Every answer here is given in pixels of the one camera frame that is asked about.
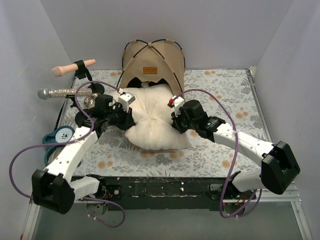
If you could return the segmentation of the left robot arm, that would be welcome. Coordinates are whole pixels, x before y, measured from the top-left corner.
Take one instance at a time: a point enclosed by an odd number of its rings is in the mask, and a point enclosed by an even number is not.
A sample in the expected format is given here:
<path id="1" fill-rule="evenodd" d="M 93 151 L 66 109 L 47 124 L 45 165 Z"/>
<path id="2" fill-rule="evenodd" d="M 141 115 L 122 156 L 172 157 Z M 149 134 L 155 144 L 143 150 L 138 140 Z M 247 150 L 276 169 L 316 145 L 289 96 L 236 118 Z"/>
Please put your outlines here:
<path id="1" fill-rule="evenodd" d="M 109 126 L 127 130 L 134 126 L 132 108 L 135 96 L 121 93 L 117 100 L 111 95 L 99 94 L 94 107 L 79 111 L 75 116 L 77 128 L 60 154 L 44 169 L 36 170 L 32 177 L 32 198 L 39 206 L 66 214 L 76 200 L 92 196 L 101 200 L 106 196 L 103 179 L 98 175 L 87 175 L 78 180 L 72 177 L 87 151 Z"/>

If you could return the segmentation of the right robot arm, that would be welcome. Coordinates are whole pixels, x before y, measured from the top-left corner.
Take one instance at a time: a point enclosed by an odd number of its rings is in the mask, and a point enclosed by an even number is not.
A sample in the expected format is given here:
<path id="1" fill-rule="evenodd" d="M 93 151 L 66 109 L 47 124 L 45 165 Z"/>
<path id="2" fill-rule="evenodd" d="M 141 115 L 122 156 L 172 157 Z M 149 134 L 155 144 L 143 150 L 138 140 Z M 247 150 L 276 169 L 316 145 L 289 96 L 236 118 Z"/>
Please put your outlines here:
<path id="1" fill-rule="evenodd" d="M 172 127 L 179 133 L 194 130 L 201 138 L 237 150 L 259 166 L 256 170 L 231 175 L 226 186 L 230 198 L 237 199 L 244 192 L 255 189 L 268 189 L 281 195 L 301 172 L 286 142 L 275 144 L 236 132 L 223 119 L 208 116 L 198 100 L 185 101 L 178 97 L 170 99 L 168 105 L 173 108 Z"/>

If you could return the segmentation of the cream plush pillow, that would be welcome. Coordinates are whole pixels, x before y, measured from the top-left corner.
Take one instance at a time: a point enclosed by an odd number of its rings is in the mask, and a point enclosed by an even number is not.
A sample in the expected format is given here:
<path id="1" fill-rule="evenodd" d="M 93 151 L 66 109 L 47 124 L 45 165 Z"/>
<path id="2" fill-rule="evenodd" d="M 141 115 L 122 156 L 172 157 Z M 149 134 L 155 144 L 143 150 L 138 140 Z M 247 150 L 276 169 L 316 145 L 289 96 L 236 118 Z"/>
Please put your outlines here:
<path id="1" fill-rule="evenodd" d="M 168 84 L 149 87 L 127 87 L 124 92 L 135 97 L 132 108 L 132 118 L 135 125 L 124 131 L 128 141 L 144 150 L 181 150 L 191 147 L 186 133 L 180 134 L 172 127 L 171 113 L 168 107 L 173 93 Z"/>

